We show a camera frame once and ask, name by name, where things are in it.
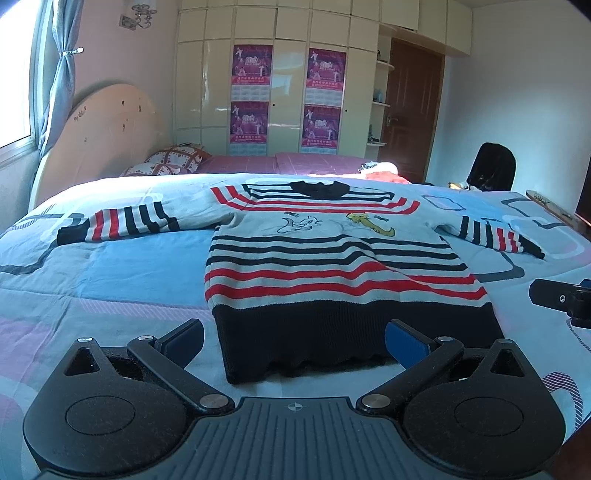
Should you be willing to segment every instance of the blue curtain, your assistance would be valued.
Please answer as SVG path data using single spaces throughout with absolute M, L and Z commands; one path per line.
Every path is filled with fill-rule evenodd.
M 53 38 L 60 52 L 56 76 L 40 128 L 39 150 L 43 157 L 56 144 L 72 111 L 76 84 L 74 49 L 80 31 L 84 0 L 53 0 Z

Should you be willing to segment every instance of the chair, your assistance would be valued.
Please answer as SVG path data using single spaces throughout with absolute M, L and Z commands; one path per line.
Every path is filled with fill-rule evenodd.
M 476 155 L 467 183 L 484 192 L 508 192 L 515 180 L 515 157 L 497 143 L 484 143 Z

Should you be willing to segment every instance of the ceiling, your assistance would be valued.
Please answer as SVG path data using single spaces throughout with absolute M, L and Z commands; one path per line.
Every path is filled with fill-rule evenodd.
M 472 8 L 485 7 L 493 4 L 503 4 L 507 2 L 515 2 L 516 0 L 460 0 L 460 3 Z

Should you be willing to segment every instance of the sweater sleeve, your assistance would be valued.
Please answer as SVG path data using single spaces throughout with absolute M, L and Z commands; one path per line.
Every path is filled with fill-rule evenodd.
M 57 245 L 120 240 L 137 235 L 198 230 L 232 221 L 241 206 L 219 187 L 162 202 L 101 209 L 82 223 L 59 229 Z
M 537 258 L 544 258 L 542 249 L 523 235 L 514 232 L 502 222 L 491 225 L 486 220 L 476 220 L 468 216 L 455 214 L 439 214 L 434 228 L 441 227 L 446 232 L 455 235 L 475 245 L 492 248 L 499 252 L 526 253 Z

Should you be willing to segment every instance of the pink bed sheet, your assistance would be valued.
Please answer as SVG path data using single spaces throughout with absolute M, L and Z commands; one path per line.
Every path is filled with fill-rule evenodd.
M 214 155 L 199 165 L 198 173 L 270 173 L 283 175 L 359 174 L 363 158 L 341 155 L 278 153 L 275 157 Z
M 214 155 L 199 164 L 197 173 L 271 173 L 279 174 L 275 157 L 229 157 Z
M 342 155 L 278 153 L 279 171 L 285 175 L 349 175 L 358 174 L 367 160 Z

